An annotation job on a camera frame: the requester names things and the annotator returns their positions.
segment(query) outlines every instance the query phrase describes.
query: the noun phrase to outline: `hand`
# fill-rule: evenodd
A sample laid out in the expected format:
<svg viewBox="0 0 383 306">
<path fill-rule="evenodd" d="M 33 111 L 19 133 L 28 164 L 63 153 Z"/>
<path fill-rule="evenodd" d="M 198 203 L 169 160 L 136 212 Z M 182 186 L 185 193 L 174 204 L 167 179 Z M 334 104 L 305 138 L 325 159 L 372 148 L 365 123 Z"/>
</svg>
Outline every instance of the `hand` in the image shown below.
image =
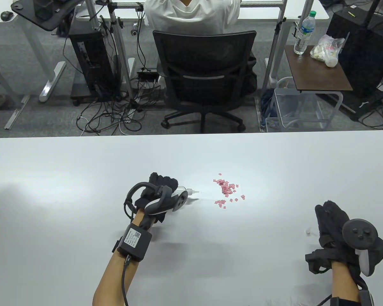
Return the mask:
<svg viewBox="0 0 383 306">
<path fill-rule="evenodd" d="M 332 201 L 326 201 L 323 206 L 316 205 L 315 213 L 318 219 L 320 246 L 334 248 L 336 244 L 344 243 L 342 228 L 349 221 L 348 215 Z"/>
<path fill-rule="evenodd" d="M 172 179 L 168 176 L 163 177 L 162 175 L 158 175 L 156 172 L 153 172 L 150 175 L 149 183 L 156 186 L 168 186 L 172 189 L 172 192 L 174 192 L 179 186 L 179 183 L 176 179 Z M 149 202 L 156 199 L 158 199 L 158 197 L 154 196 L 154 192 L 146 188 L 142 191 L 140 198 L 135 201 L 135 207 L 137 209 L 144 209 Z M 154 216 L 156 218 L 155 223 L 157 221 L 163 222 L 163 220 L 165 219 L 165 215 L 166 213 L 161 213 L 159 215 Z"/>
</svg>

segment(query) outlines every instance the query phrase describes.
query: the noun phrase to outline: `computer tower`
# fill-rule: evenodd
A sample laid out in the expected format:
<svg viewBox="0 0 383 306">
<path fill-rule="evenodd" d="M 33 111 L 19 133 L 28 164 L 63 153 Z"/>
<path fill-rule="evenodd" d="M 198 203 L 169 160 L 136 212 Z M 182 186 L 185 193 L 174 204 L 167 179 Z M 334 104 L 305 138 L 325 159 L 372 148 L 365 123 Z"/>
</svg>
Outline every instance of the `computer tower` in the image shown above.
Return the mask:
<svg viewBox="0 0 383 306">
<path fill-rule="evenodd" d="M 365 25 L 367 16 L 358 7 L 345 7 L 333 14 L 326 32 L 333 38 L 346 38 L 339 63 L 358 98 L 371 96 L 383 79 L 383 16 L 374 13 Z"/>
<path fill-rule="evenodd" d="M 120 73 L 117 73 L 117 57 L 110 33 L 104 29 L 96 31 L 90 22 L 74 18 L 69 37 L 78 58 L 78 69 L 91 94 L 99 98 L 119 94 Z"/>
</svg>

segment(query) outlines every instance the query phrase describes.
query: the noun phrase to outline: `black glove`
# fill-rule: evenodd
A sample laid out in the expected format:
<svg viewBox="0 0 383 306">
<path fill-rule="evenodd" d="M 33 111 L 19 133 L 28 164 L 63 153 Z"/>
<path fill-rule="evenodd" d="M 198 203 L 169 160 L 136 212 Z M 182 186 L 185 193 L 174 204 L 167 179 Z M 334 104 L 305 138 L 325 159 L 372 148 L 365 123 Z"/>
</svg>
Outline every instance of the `black glove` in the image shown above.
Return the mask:
<svg viewBox="0 0 383 306">
<path fill-rule="evenodd" d="M 169 178 L 168 176 L 163 177 L 162 175 L 158 175 L 156 172 L 153 172 L 149 177 L 149 183 L 156 185 L 156 186 L 168 186 L 172 189 L 172 192 L 175 192 L 175 190 L 178 188 L 179 183 L 176 179 Z M 158 197 L 155 197 L 155 194 L 152 190 L 146 188 L 142 191 L 142 194 L 139 199 L 135 201 L 135 207 L 136 209 L 145 209 L 146 205 L 153 201 L 158 199 Z M 165 219 L 166 213 L 161 213 L 159 215 L 154 215 L 153 217 L 156 218 L 155 223 L 157 221 L 163 222 Z"/>
<path fill-rule="evenodd" d="M 349 220 L 348 215 L 332 201 L 327 201 L 315 207 L 319 226 L 319 243 L 323 249 L 318 249 L 305 255 L 309 270 L 314 274 L 324 273 L 332 268 L 331 261 L 346 264 L 353 280 L 361 287 L 365 287 L 364 280 L 360 277 L 359 258 L 345 242 L 342 228 Z"/>
<path fill-rule="evenodd" d="M 319 226 L 319 243 L 323 248 L 334 248 L 335 241 L 343 241 L 342 228 L 349 221 L 348 214 L 332 201 L 326 201 L 323 206 L 316 205 L 315 213 Z"/>
</svg>

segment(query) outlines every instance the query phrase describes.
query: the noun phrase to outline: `water bottle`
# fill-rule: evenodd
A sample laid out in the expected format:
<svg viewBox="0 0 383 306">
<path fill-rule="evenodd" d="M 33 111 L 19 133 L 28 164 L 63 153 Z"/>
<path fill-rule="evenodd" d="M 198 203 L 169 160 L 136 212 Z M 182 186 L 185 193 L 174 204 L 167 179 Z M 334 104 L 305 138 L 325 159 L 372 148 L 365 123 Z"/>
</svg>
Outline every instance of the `water bottle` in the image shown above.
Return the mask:
<svg viewBox="0 0 383 306">
<path fill-rule="evenodd" d="M 301 28 L 297 32 L 298 38 L 294 45 L 294 52 L 298 55 L 302 55 L 305 52 L 306 47 L 308 47 L 312 32 L 315 29 L 316 14 L 317 12 L 311 11 L 309 16 L 304 19 Z"/>
</svg>

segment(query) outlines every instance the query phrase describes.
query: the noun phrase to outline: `glue bottle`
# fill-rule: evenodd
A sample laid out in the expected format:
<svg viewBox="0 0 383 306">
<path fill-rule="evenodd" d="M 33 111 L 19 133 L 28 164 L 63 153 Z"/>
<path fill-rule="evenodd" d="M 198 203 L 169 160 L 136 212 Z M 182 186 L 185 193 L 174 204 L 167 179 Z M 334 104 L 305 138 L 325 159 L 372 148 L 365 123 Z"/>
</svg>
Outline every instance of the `glue bottle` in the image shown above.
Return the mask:
<svg viewBox="0 0 383 306">
<path fill-rule="evenodd" d="M 192 195 L 194 193 L 198 193 L 200 191 L 194 191 L 193 189 L 186 188 L 184 186 L 179 186 L 174 193 L 182 193 L 183 191 L 187 191 L 187 195 Z"/>
</svg>

